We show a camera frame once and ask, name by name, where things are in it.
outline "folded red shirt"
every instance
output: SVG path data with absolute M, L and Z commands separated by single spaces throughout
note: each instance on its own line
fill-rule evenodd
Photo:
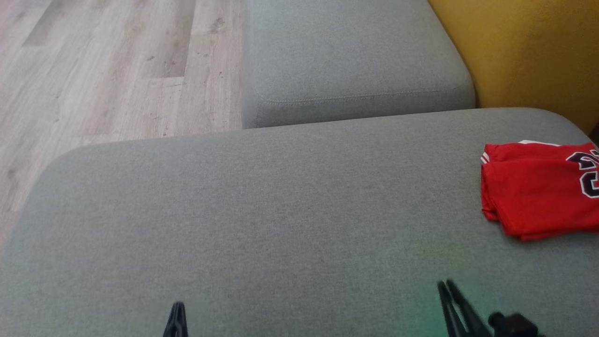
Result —
M 505 234 L 538 240 L 599 231 L 599 152 L 592 143 L 487 144 L 481 160 L 483 213 Z

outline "gray fabric upholstery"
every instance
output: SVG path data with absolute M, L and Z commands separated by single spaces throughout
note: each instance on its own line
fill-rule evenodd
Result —
M 249 0 L 243 127 L 474 107 L 426 0 Z
M 446 336 L 450 277 L 481 314 L 596 336 L 599 238 L 519 243 L 481 214 L 484 144 L 522 139 L 588 142 L 552 113 L 486 109 L 78 149 L 14 229 L 0 327 L 159 336 L 183 300 L 191 336 Z

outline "sofa seam stitching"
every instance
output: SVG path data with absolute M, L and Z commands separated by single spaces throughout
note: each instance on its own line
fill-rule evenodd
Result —
M 268 100 L 266 99 L 257 89 L 254 89 L 256 95 L 267 104 L 278 104 L 278 105 L 300 105 L 300 104 L 311 104 L 311 103 L 322 103 L 325 101 L 335 101 L 335 100 L 343 100 L 343 101 L 352 101 L 352 100 L 367 100 L 372 97 L 392 97 L 392 96 L 416 96 L 419 94 L 430 94 L 433 92 L 447 92 L 453 91 L 455 89 L 464 88 L 467 85 L 459 85 L 449 89 L 441 89 L 441 90 L 429 90 L 429 91 L 416 91 L 416 92 L 394 92 L 394 93 L 379 93 L 379 94 L 368 94 L 368 95 L 351 95 L 351 96 L 337 96 L 337 97 L 325 97 L 319 99 L 309 99 L 309 100 Z

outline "basketball jersey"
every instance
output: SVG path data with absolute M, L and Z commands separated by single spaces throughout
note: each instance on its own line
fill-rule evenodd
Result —
M 592 143 L 487 144 L 481 160 L 483 213 L 505 234 L 537 240 L 599 231 L 599 152 Z

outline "laminate floor plank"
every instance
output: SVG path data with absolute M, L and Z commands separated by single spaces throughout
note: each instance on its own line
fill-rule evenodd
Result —
M 243 0 L 0 1 L 0 252 L 56 157 L 240 129 L 243 15 Z

